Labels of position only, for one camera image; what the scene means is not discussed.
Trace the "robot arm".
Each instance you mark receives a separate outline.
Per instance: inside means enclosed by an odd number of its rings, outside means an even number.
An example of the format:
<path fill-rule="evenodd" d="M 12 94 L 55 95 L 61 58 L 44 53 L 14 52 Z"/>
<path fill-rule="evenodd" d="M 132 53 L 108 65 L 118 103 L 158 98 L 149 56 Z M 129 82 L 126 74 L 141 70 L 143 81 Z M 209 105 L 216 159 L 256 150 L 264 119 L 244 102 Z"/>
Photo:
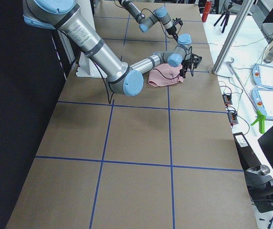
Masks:
<path fill-rule="evenodd" d="M 124 8 L 139 24 L 140 30 L 145 33 L 149 29 L 159 23 L 162 27 L 162 31 L 168 38 L 172 38 L 175 41 L 178 40 L 178 32 L 176 25 L 183 25 L 181 18 L 172 19 L 167 9 L 162 6 L 154 11 L 143 8 L 139 10 L 137 6 L 131 0 L 119 0 L 121 8 Z"/>
<path fill-rule="evenodd" d="M 172 19 L 165 7 L 155 9 L 146 17 L 130 0 L 121 0 L 120 5 L 138 22 L 142 32 L 147 32 L 159 22 L 177 42 L 172 51 L 155 52 L 141 61 L 129 65 L 121 61 L 105 41 L 81 14 L 80 5 L 74 0 L 24 0 L 24 22 L 30 26 L 58 30 L 70 38 L 92 62 L 107 75 L 105 86 L 116 94 L 136 96 L 143 89 L 143 74 L 167 63 L 181 66 L 179 75 L 185 77 L 188 69 L 197 67 L 197 56 L 192 52 L 191 37 L 178 35 L 176 25 L 181 19 Z"/>

